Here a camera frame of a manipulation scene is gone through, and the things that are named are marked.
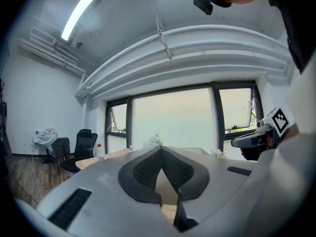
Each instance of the ceiling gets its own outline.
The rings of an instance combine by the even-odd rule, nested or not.
[[[71,47],[91,64],[79,61],[88,74],[128,46],[163,31],[192,25],[238,26],[280,39],[284,24],[280,12],[268,0],[214,6],[211,16],[193,5],[193,0],[95,0],[79,19],[68,41],[62,31],[79,0],[31,0],[19,34],[36,27]]]

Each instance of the ceiling light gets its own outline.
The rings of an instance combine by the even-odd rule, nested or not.
[[[84,10],[89,6],[89,4],[91,4],[92,1],[93,0],[80,0],[80,2],[75,7],[73,13],[71,13],[70,18],[68,19],[68,22],[63,31],[63,34],[61,35],[61,38],[63,38],[64,40],[68,40],[73,28],[75,27],[76,22],[83,14]]]

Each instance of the bottle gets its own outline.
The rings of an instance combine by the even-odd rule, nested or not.
[[[102,152],[101,144],[98,144],[98,147],[97,147],[97,159],[98,161],[104,160],[104,154]]]

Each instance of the black window frame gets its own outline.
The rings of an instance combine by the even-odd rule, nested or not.
[[[136,94],[133,96],[128,96],[120,98],[114,101],[107,102],[106,107],[106,122],[105,122],[105,152],[108,153],[108,135],[126,138],[126,148],[129,148],[132,145],[132,110],[133,110],[133,99],[148,97],[172,92],[179,92],[185,90],[201,89],[201,88],[211,88],[214,96],[215,102],[215,116],[217,122],[217,145],[218,149],[223,151],[224,141],[235,139],[236,137],[252,133],[254,130],[227,133],[225,134],[225,123],[224,123],[224,112],[223,105],[220,95],[221,89],[241,89],[241,88],[250,88],[252,90],[251,97],[254,96],[255,108],[256,108],[256,117],[261,120],[263,116],[263,108],[261,103],[260,93],[255,80],[243,80],[243,81],[212,81],[207,83],[185,85],[179,87],[166,88],[161,90],[155,90],[150,92],[145,92],[141,94]],[[126,133],[115,133],[108,132],[107,128],[110,126],[110,109],[113,106],[127,104],[126,108]]]
[[[239,136],[243,136],[246,134],[253,133],[255,129],[242,131],[242,132],[234,132],[234,133],[225,133],[225,122],[224,122],[224,112],[223,105],[220,95],[220,90],[222,89],[243,89],[250,88],[251,89],[251,98],[254,96],[254,104],[256,109],[256,117],[258,120],[263,119],[263,108],[261,97],[259,93],[259,89],[255,80],[248,81],[212,81],[211,82],[212,89],[214,92],[214,100],[216,106],[217,113],[217,122],[218,122],[218,138],[219,138],[219,149],[223,151],[224,149],[224,141],[235,139]]]
[[[126,107],[126,133],[119,133],[119,132],[109,132],[108,128],[111,125],[111,108],[118,105],[127,104]],[[133,109],[133,98],[132,96],[120,98],[114,101],[107,102],[106,107],[106,118],[105,118],[105,139],[104,139],[104,145],[105,145],[105,154],[107,155],[108,152],[108,136],[115,136],[120,138],[126,138],[126,148],[129,148],[132,142],[132,109]]]

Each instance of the office chair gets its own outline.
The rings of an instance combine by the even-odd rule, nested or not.
[[[70,141],[68,138],[57,138],[52,144],[51,148],[53,151],[51,152],[51,155],[55,158],[55,162],[57,165],[58,173],[60,174],[60,170],[58,167],[58,158],[65,158],[66,160],[69,158],[70,155]]]
[[[77,133],[77,142],[74,152],[74,158],[65,160],[60,166],[70,172],[78,172],[80,169],[76,166],[76,161],[89,159],[93,157],[93,148],[98,138],[96,133],[91,133],[90,129],[82,129]]]

